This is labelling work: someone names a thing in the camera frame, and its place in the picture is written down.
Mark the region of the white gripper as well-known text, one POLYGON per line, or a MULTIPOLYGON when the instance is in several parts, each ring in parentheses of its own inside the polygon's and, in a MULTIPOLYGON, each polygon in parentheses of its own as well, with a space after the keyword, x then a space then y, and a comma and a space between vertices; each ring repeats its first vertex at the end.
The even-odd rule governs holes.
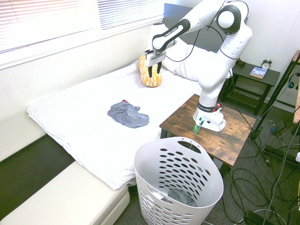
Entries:
POLYGON ((162 61, 166 58, 166 51, 145 51, 145 66, 148 67, 149 78, 152 77, 152 66, 157 64, 157 74, 160 73, 162 61))

